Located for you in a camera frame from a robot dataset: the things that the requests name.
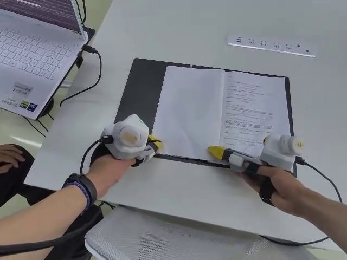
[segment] table surface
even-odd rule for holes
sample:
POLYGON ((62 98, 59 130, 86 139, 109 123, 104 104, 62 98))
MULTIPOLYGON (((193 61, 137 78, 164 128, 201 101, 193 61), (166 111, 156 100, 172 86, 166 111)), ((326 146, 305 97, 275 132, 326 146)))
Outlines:
MULTIPOLYGON (((134 58, 288 76, 294 132, 304 157, 331 177, 343 198, 347 139, 347 2, 276 0, 114 0, 93 46, 102 55, 100 84, 66 102, 25 181, 58 190, 78 172, 87 147, 112 123, 134 58), (317 58, 226 45, 228 34, 311 42, 317 58)), ((96 55, 85 61, 68 95, 98 77, 96 55)), ((336 199, 331 185, 299 166, 307 187, 336 199)), ((154 158, 131 169, 105 200, 237 230, 307 242, 324 235, 310 223, 260 202, 228 170, 154 158)), ((336 249, 330 240, 316 245, 336 249)))

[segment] laptop keyboard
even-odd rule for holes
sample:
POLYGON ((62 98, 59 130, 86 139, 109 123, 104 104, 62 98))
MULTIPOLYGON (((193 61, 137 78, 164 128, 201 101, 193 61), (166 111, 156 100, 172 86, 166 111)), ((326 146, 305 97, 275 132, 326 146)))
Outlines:
POLYGON ((11 28, 0 29, 0 63, 50 80, 57 78, 76 46, 11 28))

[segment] human hand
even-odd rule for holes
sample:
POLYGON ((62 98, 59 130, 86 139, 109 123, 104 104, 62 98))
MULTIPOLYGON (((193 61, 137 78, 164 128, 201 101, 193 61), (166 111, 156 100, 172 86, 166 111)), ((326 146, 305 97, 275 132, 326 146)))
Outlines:
POLYGON ((125 171, 135 163, 135 159, 117 160, 111 155, 97 159, 86 176, 97 189, 98 199, 105 196, 108 190, 120 180, 125 171))
POLYGON ((275 189, 271 196, 272 204, 288 214, 301 217, 300 199, 307 188, 289 172, 276 167, 261 166, 255 178, 237 173, 245 182, 259 193, 265 177, 269 177, 275 189))
POLYGON ((5 163, 0 167, 0 174, 7 173, 12 167, 18 168, 18 162, 25 161, 24 157, 21 156, 22 153, 13 145, 0 145, 0 164, 5 163))

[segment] open notebook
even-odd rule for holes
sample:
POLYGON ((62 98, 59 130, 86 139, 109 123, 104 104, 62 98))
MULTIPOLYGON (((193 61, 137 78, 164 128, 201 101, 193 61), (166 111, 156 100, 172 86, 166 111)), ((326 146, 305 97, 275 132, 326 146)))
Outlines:
POLYGON ((290 135, 285 78, 167 67, 152 134, 161 154, 209 160, 221 145, 259 156, 264 137, 290 135))

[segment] power socket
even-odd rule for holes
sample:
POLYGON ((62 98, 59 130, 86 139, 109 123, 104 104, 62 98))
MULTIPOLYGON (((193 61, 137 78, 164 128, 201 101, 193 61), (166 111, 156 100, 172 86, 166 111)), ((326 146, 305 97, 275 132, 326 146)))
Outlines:
POLYGON ((317 47, 312 45, 301 43, 299 41, 284 41, 270 38, 228 36, 228 45, 314 58, 317 54, 317 47))

